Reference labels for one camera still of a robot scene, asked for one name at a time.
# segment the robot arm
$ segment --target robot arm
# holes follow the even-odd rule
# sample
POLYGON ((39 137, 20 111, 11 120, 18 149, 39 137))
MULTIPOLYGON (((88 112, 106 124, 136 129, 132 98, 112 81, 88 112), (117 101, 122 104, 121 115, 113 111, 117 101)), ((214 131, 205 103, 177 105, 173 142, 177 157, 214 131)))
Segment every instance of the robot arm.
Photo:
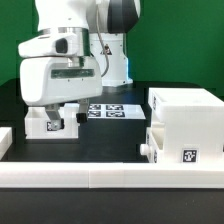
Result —
POLYGON ((45 106, 50 119, 59 120, 57 104, 80 100, 88 108, 85 99, 102 93, 101 72, 91 57, 89 40, 89 33, 96 32, 97 9, 103 31, 124 33, 137 21, 139 1, 35 0, 35 4, 42 34, 19 45, 19 54, 26 58, 20 67, 22 97, 28 106, 45 106))

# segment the white robot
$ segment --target white robot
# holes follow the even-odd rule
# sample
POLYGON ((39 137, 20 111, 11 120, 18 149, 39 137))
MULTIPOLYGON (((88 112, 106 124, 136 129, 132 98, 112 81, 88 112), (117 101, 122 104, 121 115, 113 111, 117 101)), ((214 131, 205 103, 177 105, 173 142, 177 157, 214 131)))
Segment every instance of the white robot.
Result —
MULTIPOLYGON (((20 67, 22 97, 29 107, 45 107, 51 128, 63 127, 59 104, 77 100, 80 104, 76 115, 78 123, 87 120, 88 99, 102 93, 102 77, 109 71, 115 76, 120 58, 108 59, 101 34, 120 35, 128 32, 138 21, 139 0, 35 0, 39 14, 40 36, 19 45, 19 54, 26 58, 20 67), (91 54, 97 46, 104 57, 105 66, 91 54)), ((121 66, 127 67, 122 55, 121 66)), ((128 83, 126 78, 118 84, 128 83)))

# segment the white base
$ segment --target white base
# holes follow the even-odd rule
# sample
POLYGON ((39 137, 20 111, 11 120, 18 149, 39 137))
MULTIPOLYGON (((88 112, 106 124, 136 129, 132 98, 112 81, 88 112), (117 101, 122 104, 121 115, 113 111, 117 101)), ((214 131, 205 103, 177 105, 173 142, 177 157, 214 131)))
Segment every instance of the white base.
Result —
POLYGON ((0 163, 1 188, 224 188, 224 164, 0 163))
POLYGON ((104 80, 104 79, 102 79, 102 84, 103 84, 103 86, 108 86, 108 87, 120 87, 120 86, 124 86, 124 85, 133 84, 133 80, 127 79, 124 82, 123 80, 104 80))
POLYGON ((50 120, 44 107, 29 107, 25 117, 26 139, 77 139, 78 126, 76 113, 78 104, 65 104, 59 114, 64 119, 64 129, 52 131, 50 120))
POLYGON ((0 159, 12 144, 12 128, 0 128, 0 159))

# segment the white block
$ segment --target white block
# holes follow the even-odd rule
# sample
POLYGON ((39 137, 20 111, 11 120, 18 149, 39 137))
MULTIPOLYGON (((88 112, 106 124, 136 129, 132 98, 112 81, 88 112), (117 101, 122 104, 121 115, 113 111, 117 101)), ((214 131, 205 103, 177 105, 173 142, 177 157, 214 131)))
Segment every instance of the white block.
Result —
POLYGON ((88 164, 0 163, 0 187, 88 188, 88 164))
POLYGON ((77 139, 78 127, 76 113, 78 104, 65 104, 59 114, 64 119, 64 129, 52 131, 50 120, 44 107, 29 107, 25 117, 25 131, 27 139, 77 139))
POLYGON ((122 188, 124 185, 123 163, 91 164, 89 188, 122 188))

